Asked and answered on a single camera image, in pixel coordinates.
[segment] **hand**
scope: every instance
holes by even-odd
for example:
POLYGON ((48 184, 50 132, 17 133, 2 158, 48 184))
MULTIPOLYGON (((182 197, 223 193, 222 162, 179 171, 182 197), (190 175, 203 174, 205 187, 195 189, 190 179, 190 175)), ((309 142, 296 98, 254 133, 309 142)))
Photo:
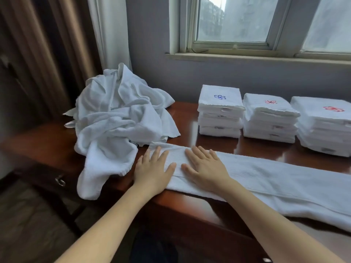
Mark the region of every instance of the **hand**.
POLYGON ((166 188, 177 165, 173 162, 164 171, 169 151, 165 150, 159 157, 160 150, 161 147, 158 146, 150 159, 150 150, 147 149, 135 166, 134 186, 145 189, 150 198, 160 194, 166 188))
POLYGON ((222 186, 232 180, 213 150, 210 149, 208 152, 201 146, 198 148, 193 146, 191 150, 186 149, 185 154, 194 164, 195 169, 183 163, 182 170, 190 180, 204 190, 219 194, 222 186))

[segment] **wall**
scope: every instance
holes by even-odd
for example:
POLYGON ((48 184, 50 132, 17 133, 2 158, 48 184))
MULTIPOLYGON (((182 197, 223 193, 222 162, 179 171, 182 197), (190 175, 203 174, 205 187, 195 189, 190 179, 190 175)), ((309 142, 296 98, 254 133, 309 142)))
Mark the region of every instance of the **wall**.
POLYGON ((202 84, 238 87, 281 96, 351 101, 351 66, 301 62, 237 60, 233 63, 177 61, 169 52, 168 0, 126 0, 133 72, 176 101, 197 102, 202 84))
MULTIPOLYGON (((6 138, 33 127, 37 118, 20 85, 0 65, 0 143, 6 138)), ((12 171, 12 163, 0 151, 0 179, 12 171)))

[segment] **window pane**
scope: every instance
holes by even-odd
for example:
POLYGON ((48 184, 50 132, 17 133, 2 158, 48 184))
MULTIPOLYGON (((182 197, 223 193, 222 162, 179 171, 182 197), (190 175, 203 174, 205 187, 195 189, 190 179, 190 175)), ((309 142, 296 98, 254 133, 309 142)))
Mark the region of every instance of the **window pane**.
POLYGON ((302 50, 351 52, 351 0, 320 1, 302 50))
POLYGON ((200 41, 265 42, 278 0, 201 0, 200 41))

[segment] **window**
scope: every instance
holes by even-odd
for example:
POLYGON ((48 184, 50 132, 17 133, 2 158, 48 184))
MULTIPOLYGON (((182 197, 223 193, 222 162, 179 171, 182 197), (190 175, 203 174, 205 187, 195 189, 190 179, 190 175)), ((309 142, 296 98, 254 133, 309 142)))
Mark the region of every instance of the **window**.
POLYGON ((187 52, 351 60, 351 0, 186 1, 187 52))

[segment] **table surface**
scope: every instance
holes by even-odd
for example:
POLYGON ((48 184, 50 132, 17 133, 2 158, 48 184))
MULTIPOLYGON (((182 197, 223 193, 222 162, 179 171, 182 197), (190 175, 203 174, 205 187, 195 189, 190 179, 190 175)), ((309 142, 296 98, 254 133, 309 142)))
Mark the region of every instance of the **table surface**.
MULTIPOLYGON (((226 153, 271 159, 290 164, 351 174, 351 160, 347 158, 321 154, 295 144, 258 140, 241 136, 239 139, 203 136, 198 133, 197 104, 176 102, 168 108, 173 117, 180 137, 170 138, 168 143, 180 146, 202 146, 226 153)), ((64 121, 56 121, 38 126, 28 132, 14 136, 1 144, 7 151, 24 156, 35 162, 56 168, 71 176, 78 176, 84 167, 85 158, 77 154, 73 147, 77 140, 75 130, 63 126, 64 121)), ((139 148, 139 155, 146 148, 139 148)), ((132 171, 125 177, 111 177, 106 187, 126 191, 132 184, 132 171)), ((239 234, 252 237, 243 221, 227 203, 213 199, 165 190, 153 199, 157 205, 166 207, 199 221, 229 229, 239 234)), ((293 219, 296 224, 324 243, 344 260, 351 258, 351 235, 333 226, 311 220, 293 219)))

